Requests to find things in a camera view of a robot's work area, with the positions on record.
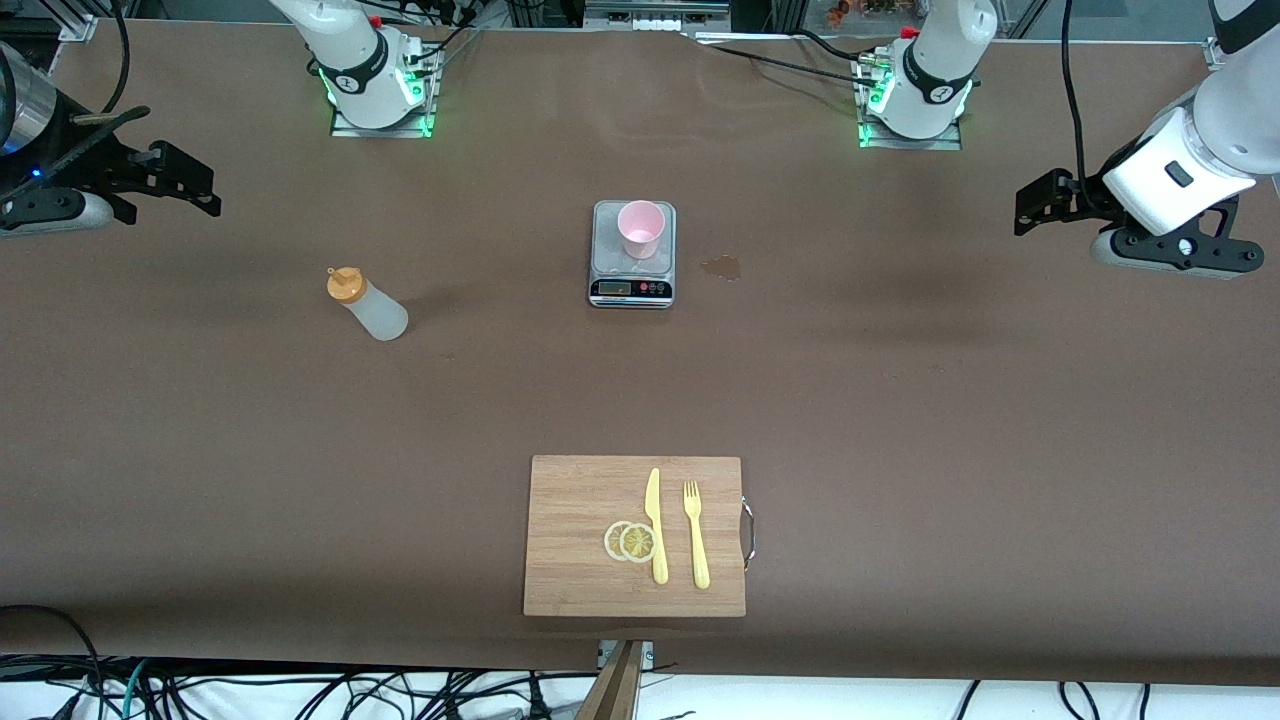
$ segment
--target translucent white bottle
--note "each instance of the translucent white bottle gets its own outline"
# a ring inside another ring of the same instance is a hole
[[[408,327],[408,310],[374,287],[360,268],[329,268],[328,288],[376,340],[396,340]]]

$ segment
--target water spill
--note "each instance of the water spill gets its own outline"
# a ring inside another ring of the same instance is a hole
[[[721,255],[714,260],[701,263],[703,270],[709,275],[724,278],[733,282],[742,277],[742,265],[732,255]]]

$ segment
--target teal cable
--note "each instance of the teal cable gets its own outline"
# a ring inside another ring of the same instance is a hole
[[[148,657],[143,657],[138,661],[137,667],[129,674],[129,683],[124,685],[124,703],[120,706],[120,715],[128,720],[129,706],[133,705],[133,691],[138,687],[138,676],[142,675],[142,666],[147,664]]]

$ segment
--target yellow knife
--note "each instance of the yellow knife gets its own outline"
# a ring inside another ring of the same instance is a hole
[[[662,544],[662,497],[658,493],[658,469],[649,473],[649,488],[644,492],[644,514],[653,523],[653,582],[667,584],[667,548]]]

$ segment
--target wooden cutting board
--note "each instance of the wooden cutting board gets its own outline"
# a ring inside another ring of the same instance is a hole
[[[669,580],[649,562],[612,559],[604,533],[618,520],[652,524],[644,512],[649,471],[662,473],[662,530]],[[694,587],[684,483],[703,498],[703,543],[712,584]],[[737,457],[538,455],[529,488],[525,615],[589,618],[741,618],[746,580],[739,524]]]

